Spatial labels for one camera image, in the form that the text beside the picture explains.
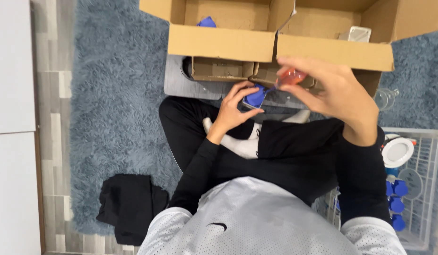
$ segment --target fingers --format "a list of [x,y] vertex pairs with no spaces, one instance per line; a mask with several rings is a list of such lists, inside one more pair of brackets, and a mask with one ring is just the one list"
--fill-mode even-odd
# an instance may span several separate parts
[[282,85],[280,90],[290,92],[299,100],[301,100],[313,112],[321,113],[323,111],[323,101],[299,85]]
[[239,101],[241,101],[245,96],[258,92],[258,90],[259,88],[242,89],[232,99],[230,99],[230,102],[237,106]]
[[242,88],[253,87],[253,86],[255,86],[255,84],[251,83],[250,81],[243,81],[237,83],[233,85],[232,89],[230,90],[230,92],[228,92],[228,95],[224,99],[231,100],[236,95],[236,93],[238,93],[238,91],[241,90]]
[[278,72],[278,75],[284,73],[289,67],[294,67],[320,81],[327,80],[329,74],[331,73],[331,70],[335,66],[333,64],[326,63],[324,61],[317,59],[288,58],[288,57],[279,57],[278,63],[284,66]]
[[259,113],[264,113],[265,111],[263,109],[253,109],[248,112],[242,113],[242,117],[244,118],[244,121],[254,117],[255,115]]

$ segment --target leg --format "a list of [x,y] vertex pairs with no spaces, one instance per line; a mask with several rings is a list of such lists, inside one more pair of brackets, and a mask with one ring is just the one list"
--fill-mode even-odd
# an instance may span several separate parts
[[[193,155],[206,137],[204,118],[216,120],[219,109],[193,98],[167,97],[159,107],[159,118],[167,142],[181,171],[191,162]],[[227,132],[238,139],[247,139],[253,120]]]

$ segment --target blue fluffy rug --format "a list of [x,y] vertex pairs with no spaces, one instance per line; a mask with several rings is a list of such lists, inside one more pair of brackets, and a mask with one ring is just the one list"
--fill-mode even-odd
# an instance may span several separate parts
[[[173,192],[181,172],[159,123],[168,24],[138,0],[78,0],[70,127],[71,197],[76,229],[113,235],[95,220],[102,182],[117,173],[149,174]],[[393,44],[396,71],[381,87],[398,88],[382,113],[387,127],[438,129],[438,33]],[[286,113],[290,109],[271,109]],[[438,181],[435,194],[438,205]],[[433,226],[438,221],[434,208]]]

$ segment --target black cloth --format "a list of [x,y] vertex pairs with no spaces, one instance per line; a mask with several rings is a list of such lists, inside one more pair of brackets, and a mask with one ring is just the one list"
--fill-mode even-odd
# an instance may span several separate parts
[[[341,222],[377,217],[390,223],[386,171],[380,147],[384,132],[378,128],[375,145],[359,147],[346,141],[338,119],[305,124],[264,121],[258,159],[244,159],[206,138],[202,120],[214,122],[219,109],[192,98],[167,97],[159,117],[173,156],[183,171],[169,207],[195,214],[199,198],[212,187],[237,177],[250,176],[274,183],[307,205],[337,185],[341,195]],[[254,121],[227,134],[247,139]]]
[[102,184],[96,219],[115,227],[116,242],[140,246],[153,218],[167,207],[169,194],[150,176],[117,174]]

